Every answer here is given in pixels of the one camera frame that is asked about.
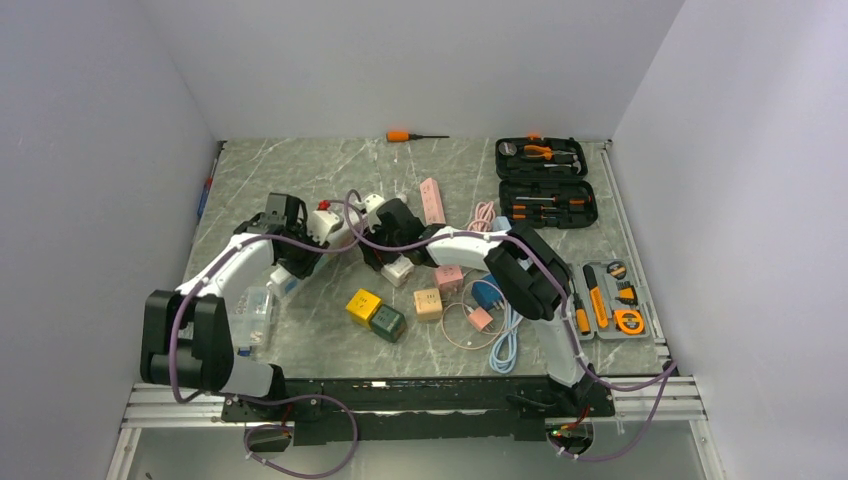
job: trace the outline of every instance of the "transparent storage box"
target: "transparent storage box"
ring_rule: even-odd
[[[233,347],[255,347],[265,343],[271,326],[273,298],[265,287],[248,287],[238,304],[227,309]]]

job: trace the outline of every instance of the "orange screwdriver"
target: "orange screwdriver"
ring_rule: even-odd
[[[389,132],[386,134],[387,142],[408,142],[410,140],[420,140],[422,138],[450,138],[447,135],[416,135],[409,132]]]

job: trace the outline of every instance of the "coiled light blue cable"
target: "coiled light blue cable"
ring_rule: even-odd
[[[505,315],[505,325],[504,330],[507,332],[502,334],[495,340],[494,345],[492,345],[492,352],[489,354],[489,366],[492,367],[492,370],[498,373],[509,373],[512,369],[515,368],[515,359],[518,357],[518,324],[521,323],[521,320],[524,319],[521,315],[518,314],[515,310],[512,309],[512,305],[506,304],[506,308],[504,309]],[[507,354],[506,358],[501,360],[499,358],[501,353],[501,348],[503,347],[504,341],[507,344]]]

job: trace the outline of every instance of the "open tool case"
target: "open tool case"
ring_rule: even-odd
[[[573,138],[502,138],[495,143],[501,214],[533,228],[584,228],[598,219],[583,148]]]
[[[650,323],[641,307],[639,289],[636,288],[630,265],[618,259],[591,261],[579,264],[573,271],[577,293],[575,304],[582,304],[591,330],[587,335],[582,334],[578,328],[580,340],[590,339],[594,334],[603,340],[651,335]],[[598,321],[595,313],[593,303],[598,298],[607,317],[606,325]]]

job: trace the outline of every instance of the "orange pliers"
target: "orange pliers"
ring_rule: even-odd
[[[543,147],[541,145],[524,146],[525,158],[544,158],[545,160],[550,160],[554,158],[554,155],[574,155],[574,152],[565,152],[563,150],[551,150],[550,147]]]

